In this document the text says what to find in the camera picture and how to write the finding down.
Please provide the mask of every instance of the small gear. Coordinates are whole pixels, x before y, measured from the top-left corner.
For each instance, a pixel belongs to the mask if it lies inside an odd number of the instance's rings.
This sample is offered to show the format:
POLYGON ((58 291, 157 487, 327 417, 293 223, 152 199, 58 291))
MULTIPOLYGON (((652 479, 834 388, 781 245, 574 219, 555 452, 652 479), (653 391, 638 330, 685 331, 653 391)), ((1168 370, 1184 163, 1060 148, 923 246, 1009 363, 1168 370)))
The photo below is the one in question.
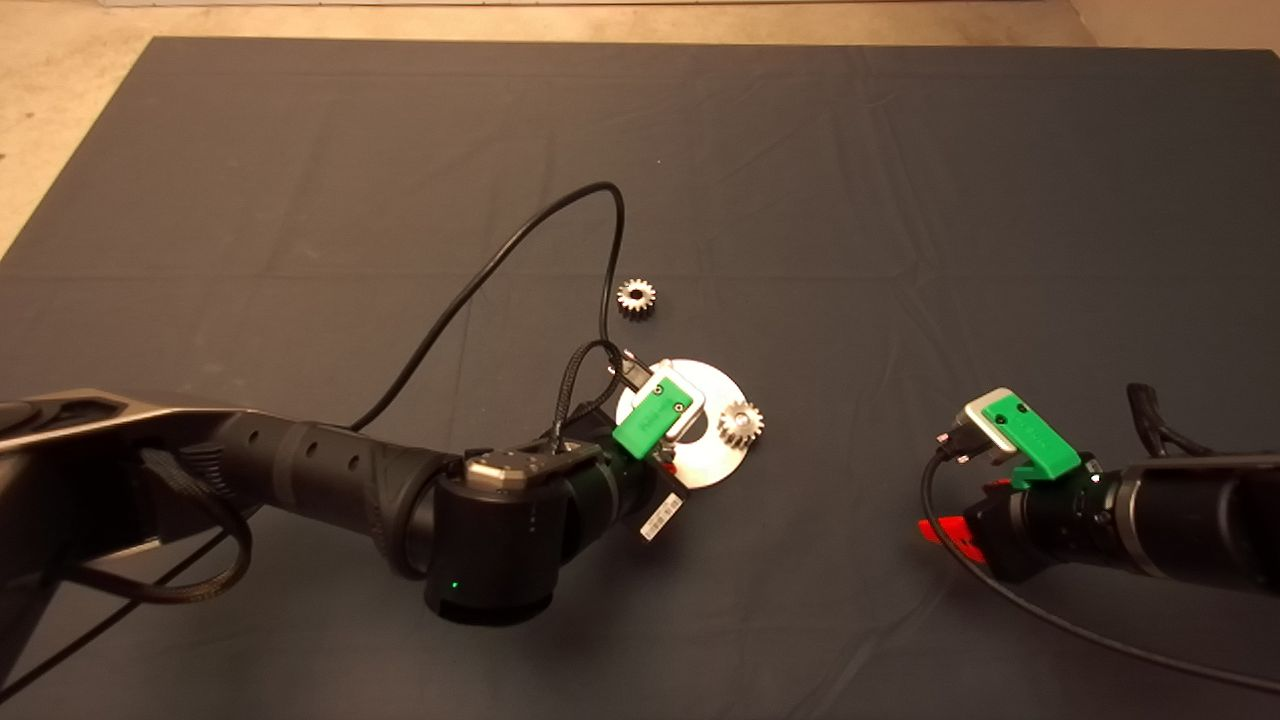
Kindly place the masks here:
POLYGON ((746 450, 764 432, 764 415, 745 400, 730 402, 721 413, 717 428, 724 445, 746 450))
POLYGON ((643 320, 653 314, 658 292, 649 281, 632 278, 618 286, 618 311, 628 320, 643 320))

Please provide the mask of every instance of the metal disc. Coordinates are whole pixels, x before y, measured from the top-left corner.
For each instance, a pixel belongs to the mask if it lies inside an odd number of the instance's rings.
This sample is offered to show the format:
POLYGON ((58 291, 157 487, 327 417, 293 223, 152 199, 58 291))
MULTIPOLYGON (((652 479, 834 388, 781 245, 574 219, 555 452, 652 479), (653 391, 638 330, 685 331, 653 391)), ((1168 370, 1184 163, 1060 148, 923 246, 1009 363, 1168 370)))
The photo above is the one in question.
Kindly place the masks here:
MULTIPOLYGON (((692 438, 687 442, 681 439, 676 443, 673 454, 676 478, 690 489, 713 486, 730 477, 746 457, 745 448, 730 447, 716 432, 716 420, 721 413, 731 402, 739 402, 746 397, 739 389, 737 383, 707 363, 672 360, 671 365, 707 396, 707 404, 703 407, 707 416, 707 432, 700 438, 692 438)), ((658 365, 650 365, 649 369, 657 372, 658 365)), ((634 401, 635 392, 625 388, 613 414, 617 423, 622 423, 631 414, 634 401)))

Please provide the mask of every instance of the barcode label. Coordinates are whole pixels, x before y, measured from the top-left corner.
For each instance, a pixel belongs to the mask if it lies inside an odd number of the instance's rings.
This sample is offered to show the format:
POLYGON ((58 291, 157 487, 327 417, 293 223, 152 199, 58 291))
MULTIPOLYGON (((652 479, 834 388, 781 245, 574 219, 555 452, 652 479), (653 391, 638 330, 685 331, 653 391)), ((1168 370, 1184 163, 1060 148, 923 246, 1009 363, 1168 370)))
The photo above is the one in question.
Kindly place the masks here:
POLYGON ((667 500, 662 501, 662 505, 653 511, 649 520, 640 528, 640 534, 644 536, 644 539, 652 541, 654 536, 662 530, 662 527, 667 524, 667 520, 671 520, 671 516, 675 515, 676 510, 680 510, 680 506, 684 503, 685 501, 680 500, 678 495, 668 495, 667 500))

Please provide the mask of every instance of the black cable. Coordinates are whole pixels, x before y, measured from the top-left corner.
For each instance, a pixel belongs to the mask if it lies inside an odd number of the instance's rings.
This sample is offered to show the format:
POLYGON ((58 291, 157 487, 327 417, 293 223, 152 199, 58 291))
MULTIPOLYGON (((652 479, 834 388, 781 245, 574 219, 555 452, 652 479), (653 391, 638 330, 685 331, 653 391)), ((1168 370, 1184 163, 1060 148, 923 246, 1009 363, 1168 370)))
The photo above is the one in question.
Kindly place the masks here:
POLYGON ((1152 457, 1169 456, 1165 443, 1172 443, 1193 457, 1216 455, 1212 448, 1193 441, 1165 423, 1165 418, 1160 414, 1160 398, 1156 396, 1156 388, 1143 383, 1129 383, 1125 386, 1125 395, 1129 397, 1129 411, 1133 415, 1133 427, 1138 430, 1138 439, 1142 441, 1142 446, 1152 457))
MULTIPOLYGON (((230 536, 227 533, 227 530, 221 530, 216 536, 209 538, 207 541, 205 541, 205 544, 197 547, 195 551, 191 552, 191 555, 183 557, 164 575, 156 578, 155 584, 164 585, 170 583, 174 578, 186 573, 188 568, 198 562, 204 556, 209 555, 215 547, 218 547, 223 541, 225 541, 230 536)), ((129 602, 125 602, 115 612, 111 612, 110 615, 104 618, 99 624, 93 625, 92 628, 82 633, 78 638, 67 643, 61 650, 50 655, 40 665, 36 665, 31 670, 27 670, 20 678, 9 683, 4 689, 0 689, 0 705, 4 705, 9 700, 12 700, 13 696, 24 691, 27 685, 35 683, 40 678, 45 676, 45 674, 47 674, 50 670, 61 665, 67 659, 76 655, 77 652, 83 650, 84 646, 97 639, 99 635, 118 625, 120 620, 128 618, 129 614, 137 610, 138 607, 142 607, 141 600, 131 600, 129 602)))
POLYGON ((525 224, 521 225, 520 229, 517 229, 511 236, 511 238, 507 240, 507 242, 504 242, 502 247, 498 249, 497 252, 494 252, 493 258, 490 258, 489 261, 483 268, 480 268, 480 272, 476 273, 475 277, 472 277, 470 281, 467 281, 467 284, 465 284, 462 290, 458 292, 458 295, 452 301, 449 301, 449 304, 444 307, 444 311, 440 313, 440 316, 436 318, 435 323, 422 337, 422 341, 419 343, 417 348, 413 350, 413 354, 410 356, 408 361, 404 363, 403 368, 401 368, 399 374, 396 375, 396 379, 392 380, 392 384, 387 388, 385 392, 383 392, 381 397, 379 397, 378 401, 374 402, 372 407, 370 407, 355 423, 348 425, 348 428, 355 432, 362 430, 370 423, 376 420, 378 416, 381 415, 383 411, 385 411, 387 407, 389 407, 390 404, 396 401, 396 397, 401 393, 401 391, 404 389, 404 386, 408 384, 410 378, 413 377, 413 373, 417 370, 419 365, 422 364, 422 359, 425 359, 426 354, 430 352, 431 346, 434 346, 435 341, 440 338, 440 334, 444 333, 444 329, 449 327, 449 323, 453 320, 453 316, 457 315, 463 306, 466 306, 466 304, 471 300, 471 296, 475 295, 477 290, 480 290, 480 287, 485 283, 485 281, 489 279, 489 275, 492 275, 502 265, 502 263, 507 259, 507 256, 511 255, 516 250, 516 247, 518 247, 520 243, 524 242, 526 237, 529 237, 529 233, 531 233, 538 225, 547 222, 547 219, 554 215, 556 213, 559 213, 561 210, 568 208, 573 202, 577 202, 579 200, 588 197, 590 195, 595 195, 596 192, 608 192, 613 197, 613 208, 614 208, 613 245, 609 249, 609 259, 604 268, 604 290, 600 293, 600 318, 599 318, 600 340, 608 341, 609 304, 611 300, 613 299, 613 272, 617 268, 618 254, 622 250, 622 232, 626 225, 626 205, 622 201, 622 191, 618 190, 618 186, 613 184, 612 182, 602 181, 582 186, 575 190, 573 192, 564 195, 563 197, 556 200, 543 210, 539 210, 536 214, 534 214, 534 217, 525 220, 525 224))
POLYGON ((559 452, 563 442, 564 425, 582 418, 588 413, 595 411, 598 407, 608 402, 613 393, 622 384, 622 351, 613 342, 604 338, 595 338, 580 346, 573 351, 573 355, 568 359, 568 365, 564 366, 564 375, 561 378, 559 393, 556 396, 556 415, 552 420, 552 448, 559 452), (568 413, 570 406, 573 402, 573 386, 577 383, 577 372, 582 366, 582 360, 586 359, 586 354, 596 347, 603 347, 604 352, 609 356, 609 364, 613 365, 613 378, 609 379, 608 387, 604 392, 595 396, 590 402, 586 402, 577 409, 572 416, 568 413))
POLYGON ((1018 593, 1006 588, 995 578, 991 578, 979 568, 973 560, 964 556, 951 536, 942 529, 942 524, 938 521, 938 514, 933 510, 933 477, 938 471, 938 466, 942 465, 945 457, 941 452, 933 455, 929 459, 928 465, 924 466, 924 474, 920 478, 920 506, 924 509, 924 518, 928 520, 929 527, 937 534, 938 541, 942 542, 942 547, 947 548, 951 557, 955 559, 970 575, 977 578, 982 584, 987 585, 992 592, 1005 598, 1012 603, 1019 610, 1029 614, 1037 620, 1043 620, 1055 628, 1073 634, 1083 641, 1091 642, 1098 647, 1103 647, 1112 652, 1119 652, 1120 655, 1126 655, 1134 660, 1142 660, 1144 662, 1151 662, 1152 665, 1158 665, 1167 670, 1174 670, 1176 673, 1183 673, 1185 675, 1192 675, 1194 678, 1202 678, 1206 680, 1216 680, 1219 683, 1226 683, 1242 688, 1248 688, 1252 691, 1261 691, 1265 693, 1280 694, 1280 682, 1270 680, 1266 678, 1256 678, 1252 675, 1243 675, 1239 673, 1233 673, 1230 670, 1222 670, 1219 667, 1210 667, 1206 665, 1199 665, 1196 662, 1188 662, 1185 660, 1178 660, 1175 657, 1169 657, 1166 655, 1160 655, 1157 652, 1151 652, 1148 650, 1142 650, 1125 644, 1120 641, 1111 639, 1106 635, 1094 633, 1093 630, 1082 628, 1070 623, 1069 620, 1060 618, 1038 605, 1034 605, 1024 600, 1018 593))
POLYGON ((236 539, 239 552, 236 553, 234 562, 211 578, 179 587, 140 583, 87 565, 67 568, 61 573, 61 578, 125 600, 156 605, 204 602, 227 592, 244 577, 252 559, 253 533, 244 516, 224 497, 192 478, 172 454, 143 448, 140 455, 143 465, 164 480, 169 489, 179 497, 192 501, 223 532, 236 539))

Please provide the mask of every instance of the dark gray mat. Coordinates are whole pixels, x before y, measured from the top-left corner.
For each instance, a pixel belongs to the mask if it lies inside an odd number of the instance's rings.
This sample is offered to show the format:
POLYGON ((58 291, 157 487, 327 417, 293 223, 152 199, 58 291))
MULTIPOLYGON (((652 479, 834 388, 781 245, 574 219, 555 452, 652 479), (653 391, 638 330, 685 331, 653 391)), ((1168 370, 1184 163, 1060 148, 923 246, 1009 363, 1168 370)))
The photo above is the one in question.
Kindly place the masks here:
MULTIPOLYGON (((237 591, 138 612, 9 716, 1275 715, 1015 614, 914 529, 933 434, 997 384, 1110 465, 1140 452, 1130 379, 1208 445, 1275 445, 1270 53, 160 40, 0 264, 0 396, 349 420, 495 243, 600 178, 631 208, 620 272, 662 292, 617 334, 748 388, 769 429, 740 474, 506 630, 439 621, 369 541, 264 511, 237 591)), ((603 200, 547 225, 372 432, 540 432, 608 228, 603 200)), ((948 507, 991 477, 946 473, 948 507)), ((1091 569, 1025 592, 1280 676, 1266 598, 1091 569)), ((63 591, 27 662, 109 606, 63 591)))

